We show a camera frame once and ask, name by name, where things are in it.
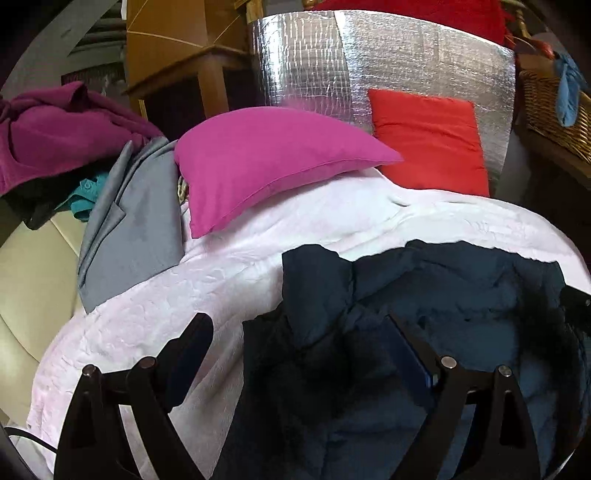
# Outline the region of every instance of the teal cloth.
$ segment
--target teal cloth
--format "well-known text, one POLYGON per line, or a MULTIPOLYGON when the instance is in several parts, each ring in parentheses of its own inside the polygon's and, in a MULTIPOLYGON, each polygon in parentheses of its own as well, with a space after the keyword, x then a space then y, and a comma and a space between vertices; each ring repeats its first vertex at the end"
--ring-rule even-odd
POLYGON ((57 206, 56 210, 71 210, 75 218, 87 222, 108 176, 108 172, 103 172, 91 179, 81 180, 80 185, 57 206))
POLYGON ((579 96, 587 82, 579 67, 568 53, 561 53, 554 61, 556 75, 560 77, 556 97, 556 118, 563 127, 572 127, 579 116, 579 96))

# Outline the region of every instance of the pink pillow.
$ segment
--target pink pillow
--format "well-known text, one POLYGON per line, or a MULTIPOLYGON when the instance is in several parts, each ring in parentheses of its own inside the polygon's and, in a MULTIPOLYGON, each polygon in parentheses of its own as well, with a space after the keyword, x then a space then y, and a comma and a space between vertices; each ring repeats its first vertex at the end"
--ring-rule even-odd
POLYGON ((221 230, 276 193, 402 160, 392 148, 340 120, 267 106, 197 125, 179 139, 174 157, 189 184, 193 238, 221 230))

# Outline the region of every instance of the metal rivet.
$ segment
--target metal rivet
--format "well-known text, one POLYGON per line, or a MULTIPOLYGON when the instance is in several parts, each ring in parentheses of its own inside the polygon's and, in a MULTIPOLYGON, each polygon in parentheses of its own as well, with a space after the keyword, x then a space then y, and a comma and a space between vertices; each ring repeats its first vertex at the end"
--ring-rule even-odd
POLYGON ((96 372, 96 367, 94 365, 86 365, 82 369, 82 375, 85 377, 91 377, 94 372, 96 372))
POLYGON ((510 377, 511 375, 513 375, 513 371, 511 370, 511 368, 509 368, 506 365, 501 365, 499 367, 499 373, 503 375, 503 377, 510 377))
POLYGON ((145 356, 139 361, 140 368, 152 368, 156 365, 156 359, 153 356, 145 356))
POLYGON ((444 357, 442 357, 441 358, 441 364, 445 368, 456 368, 457 367, 456 359, 453 358, 452 356, 444 356, 444 357))

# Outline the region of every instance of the reflective foil sheet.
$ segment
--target reflective foil sheet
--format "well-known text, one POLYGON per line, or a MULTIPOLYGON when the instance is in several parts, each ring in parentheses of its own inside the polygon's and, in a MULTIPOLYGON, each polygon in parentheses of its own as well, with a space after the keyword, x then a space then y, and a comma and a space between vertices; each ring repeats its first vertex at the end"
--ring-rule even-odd
POLYGON ((353 123, 351 86, 332 12, 273 15, 253 24, 262 103, 353 123))
POLYGON ((295 12, 252 25, 264 105, 292 106, 372 131, 369 88, 470 100, 494 188, 505 161, 515 96, 513 52, 399 15, 295 12))

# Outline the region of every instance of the red cloth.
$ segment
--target red cloth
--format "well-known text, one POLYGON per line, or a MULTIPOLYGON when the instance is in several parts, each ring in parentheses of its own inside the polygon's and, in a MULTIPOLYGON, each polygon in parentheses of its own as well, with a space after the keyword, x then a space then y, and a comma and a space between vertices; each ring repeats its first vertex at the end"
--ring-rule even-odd
POLYGON ((375 136, 404 157, 380 167, 395 184, 489 196, 472 102, 370 90, 375 136))
POLYGON ((471 33, 503 45, 499 0, 326 0, 314 10, 371 10, 405 15, 471 33))

